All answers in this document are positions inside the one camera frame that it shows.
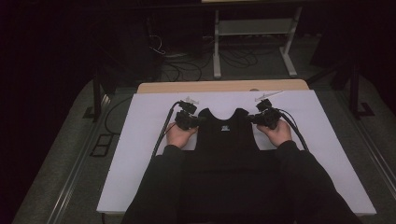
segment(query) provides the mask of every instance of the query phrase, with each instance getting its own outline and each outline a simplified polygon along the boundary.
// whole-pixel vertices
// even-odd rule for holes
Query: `desk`
[[[230,81],[229,89],[226,88],[227,82],[220,82],[216,88],[216,81],[207,82],[207,86],[204,82],[143,84],[131,102],[97,211],[122,214],[128,208],[149,164],[152,149],[168,110],[174,102],[190,97],[199,101],[197,112],[209,107],[217,118],[227,119],[237,107],[246,109],[249,114],[257,113],[255,106],[258,102],[255,102],[255,98],[270,93],[271,91],[265,91],[265,87],[271,86],[278,90],[283,87],[288,89],[272,96],[271,102],[274,107],[285,109],[293,115],[311,153],[329,173],[338,192],[352,211],[357,215],[375,214],[375,209],[350,165],[315,92],[308,90],[301,80],[292,82],[301,86],[296,85],[293,90],[288,80]],[[193,92],[193,86],[197,88],[196,92]],[[252,88],[260,91],[248,91]],[[150,90],[157,93],[143,93]],[[261,150],[274,148],[262,133],[255,128],[253,132]],[[184,150],[194,149],[194,136],[183,147]],[[295,133],[293,139],[302,148]],[[158,154],[163,152],[164,146],[165,141],[162,141]]]

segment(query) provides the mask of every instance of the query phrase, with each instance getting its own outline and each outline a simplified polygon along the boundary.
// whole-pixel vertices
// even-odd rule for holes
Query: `dark background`
[[[387,1],[350,2],[305,7],[297,35],[322,34],[312,63],[323,68],[352,55],[361,74],[375,84],[396,114],[396,8]],[[0,4],[0,222],[10,223],[80,90],[95,75],[107,92],[155,80],[162,59],[147,48],[152,39],[146,18],[137,13],[81,10],[123,6],[122,1],[6,0]],[[201,36],[213,35],[207,33],[213,23],[206,22],[213,13],[202,13],[204,18],[193,13],[182,21],[175,13],[157,13],[150,17],[151,28],[162,32],[169,46],[177,42],[175,38],[184,38],[189,44],[181,50],[199,53]],[[195,29],[177,33],[175,25]]]

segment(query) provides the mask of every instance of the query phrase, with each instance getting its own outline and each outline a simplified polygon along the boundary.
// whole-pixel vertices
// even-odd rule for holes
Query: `black sleeve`
[[[281,161],[281,174],[298,224],[361,223],[311,153],[287,141],[278,147],[276,156]]]
[[[177,223],[183,152],[167,146],[154,157],[121,224]]]

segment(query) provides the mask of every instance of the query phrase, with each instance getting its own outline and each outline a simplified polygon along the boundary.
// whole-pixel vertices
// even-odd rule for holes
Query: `floor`
[[[222,80],[289,78],[278,51],[283,41],[283,36],[221,39]],[[301,36],[294,40],[290,57],[298,78],[308,79],[322,70],[309,64],[318,41],[318,36]],[[210,38],[205,42],[203,57],[167,56],[157,81],[213,80],[210,57],[213,43]],[[331,80],[332,74],[310,88],[316,91],[377,210],[377,215],[361,217],[361,220],[364,224],[391,223],[396,220],[396,195],[391,190],[394,182],[387,181],[387,176],[391,180],[389,170],[396,171],[393,147],[396,145],[396,118],[381,101],[375,87],[361,78],[360,103],[367,103],[375,116],[356,120],[347,108],[348,85],[343,91],[333,91]],[[96,206],[135,91],[122,88],[104,97],[102,116],[92,123],[91,119],[83,118],[87,108],[92,106],[92,84],[87,84],[70,109],[13,223],[120,223],[121,216],[103,216],[96,212]],[[108,144],[108,147],[96,147],[101,144]],[[378,162],[380,156],[386,164]]]

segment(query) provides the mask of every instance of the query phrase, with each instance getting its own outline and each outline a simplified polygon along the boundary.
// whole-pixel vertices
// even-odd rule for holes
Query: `left hand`
[[[184,131],[173,122],[168,125],[167,130],[166,140],[168,145],[174,145],[176,147],[183,148],[186,146],[190,137],[198,131],[198,127]]]

